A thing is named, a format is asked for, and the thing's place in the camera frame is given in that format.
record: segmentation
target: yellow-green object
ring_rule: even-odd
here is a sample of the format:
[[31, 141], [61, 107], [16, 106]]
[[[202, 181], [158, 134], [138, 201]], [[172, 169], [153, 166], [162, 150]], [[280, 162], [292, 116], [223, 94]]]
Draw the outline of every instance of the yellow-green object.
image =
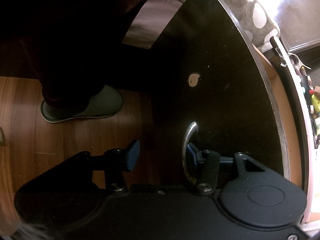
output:
[[315, 95], [311, 96], [311, 103], [313, 105], [315, 113], [319, 114], [320, 112], [320, 100]]

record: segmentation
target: dark pants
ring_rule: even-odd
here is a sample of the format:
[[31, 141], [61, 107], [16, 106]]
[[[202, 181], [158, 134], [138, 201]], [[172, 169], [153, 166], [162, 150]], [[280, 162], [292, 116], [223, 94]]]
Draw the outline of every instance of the dark pants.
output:
[[[143, 86], [146, 71], [141, 67], [147, 67], [148, 53], [128, 50], [120, 42], [146, 0], [20, 2], [12, 5], [12, 10], [17, 8], [12, 15], [15, 22], [8, 29], [19, 35], [49, 105], [87, 104], [105, 84], [117, 86], [120, 79], [122, 84], [127, 80]], [[134, 60], [139, 54], [141, 66]]]

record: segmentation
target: wooden floor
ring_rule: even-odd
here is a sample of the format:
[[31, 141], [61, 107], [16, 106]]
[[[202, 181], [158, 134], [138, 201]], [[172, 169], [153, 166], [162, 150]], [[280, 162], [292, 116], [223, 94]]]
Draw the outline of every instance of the wooden floor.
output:
[[[0, 77], [0, 126], [6, 140], [0, 147], [0, 234], [10, 233], [19, 221], [13, 206], [19, 187], [80, 151], [102, 155], [139, 139], [140, 158], [135, 170], [125, 174], [126, 182], [159, 183], [149, 95], [120, 92], [124, 105], [113, 117], [50, 124], [39, 111], [38, 80]], [[104, 187], [103, 171], [95, 171], [93, 181]]]

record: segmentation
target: hole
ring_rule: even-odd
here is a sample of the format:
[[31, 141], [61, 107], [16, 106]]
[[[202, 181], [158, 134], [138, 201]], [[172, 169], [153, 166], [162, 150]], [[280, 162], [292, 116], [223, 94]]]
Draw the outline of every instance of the hole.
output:
[[252, 162], [250, 162], [247, 159], [243, 159], [243, 164], [244, 164], [245, 170], [247, 172], [264, 172], [263, 169], [261, 169], [258, 166], [254, 165]]

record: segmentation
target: person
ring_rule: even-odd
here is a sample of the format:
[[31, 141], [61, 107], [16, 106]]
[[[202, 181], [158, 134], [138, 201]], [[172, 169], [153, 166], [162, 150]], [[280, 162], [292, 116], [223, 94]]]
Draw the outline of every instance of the person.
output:
[[20, 38], [42, 85], [47, 122], [109, 117], [121, 109], [120, 93], [105, 83], [123, 71], [119, 62], [127, 55], [119, 44], [147, 0], [1, 1], [9, 5], [0, 11], [2, 39]]

